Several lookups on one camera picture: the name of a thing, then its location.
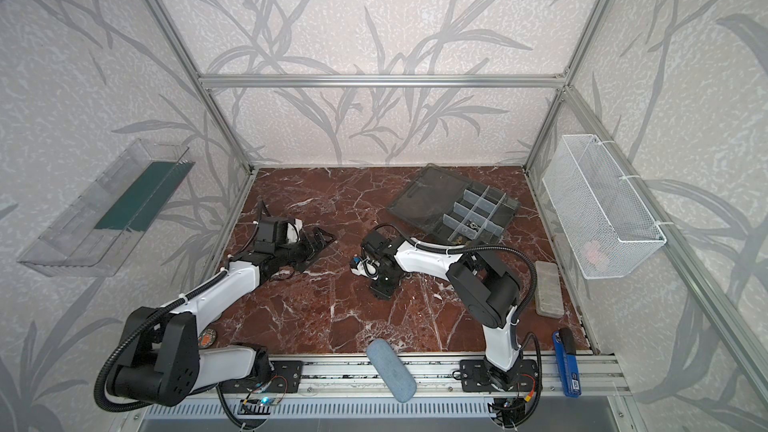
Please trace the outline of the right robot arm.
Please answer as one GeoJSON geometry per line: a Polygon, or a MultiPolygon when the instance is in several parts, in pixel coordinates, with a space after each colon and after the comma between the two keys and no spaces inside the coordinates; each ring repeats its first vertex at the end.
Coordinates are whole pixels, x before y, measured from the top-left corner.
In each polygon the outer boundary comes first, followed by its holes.
{"type": "Polygon", "coordinates": [[[351,272],[370,280],[375,297],[393,297],[406,274],[448,282],[470,315],[483,326],[485,359],[508,373],[522,357],[516,326],[534,298],[536,266],[524,253],[504,245],[447,246],[407,237],[387,237],[374,227],[362,240],[351,272]]]}

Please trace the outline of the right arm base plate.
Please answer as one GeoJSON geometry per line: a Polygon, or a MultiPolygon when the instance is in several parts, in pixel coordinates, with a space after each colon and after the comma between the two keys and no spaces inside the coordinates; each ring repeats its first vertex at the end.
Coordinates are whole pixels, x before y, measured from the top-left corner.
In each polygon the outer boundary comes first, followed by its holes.
{"type": "Polygon", "coordinates": [[[518,360],[509,371],[502,371],[485,359],[461,360],[454,377],[464,392],[529,393],[536,388],[540,367],[532,359],[518,360]]]}

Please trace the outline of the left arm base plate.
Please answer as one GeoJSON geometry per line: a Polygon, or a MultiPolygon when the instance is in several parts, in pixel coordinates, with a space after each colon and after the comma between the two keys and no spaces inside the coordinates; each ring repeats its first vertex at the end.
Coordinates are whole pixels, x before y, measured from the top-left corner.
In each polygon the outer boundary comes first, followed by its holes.
{"type": "Polygon", "coordinates": [[[271,370],[259,378],[244,378],[226,382],[226,393],[273,393],[295,394],[299,390],[304,362],[301,360],[277,360],[271,370]]]}

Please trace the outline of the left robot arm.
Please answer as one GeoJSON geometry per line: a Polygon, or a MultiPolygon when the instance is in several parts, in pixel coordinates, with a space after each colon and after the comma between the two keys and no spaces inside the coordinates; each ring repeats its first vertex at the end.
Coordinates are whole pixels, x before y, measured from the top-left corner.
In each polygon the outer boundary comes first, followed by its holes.
{"type": "Polygon", "coordinates": [[[259,220],[246,245],[215,276],[161,307],[139,307],[129,315],[118,345],[97,374],[95,404],[112,413],[172,407],[227,381],[270,383],[274,369],[265,347],[202,349],[199,339],[241,297],[283,268],[306,271],[335,240],[320,227],[305,230],[298,219],[259,220]]]}

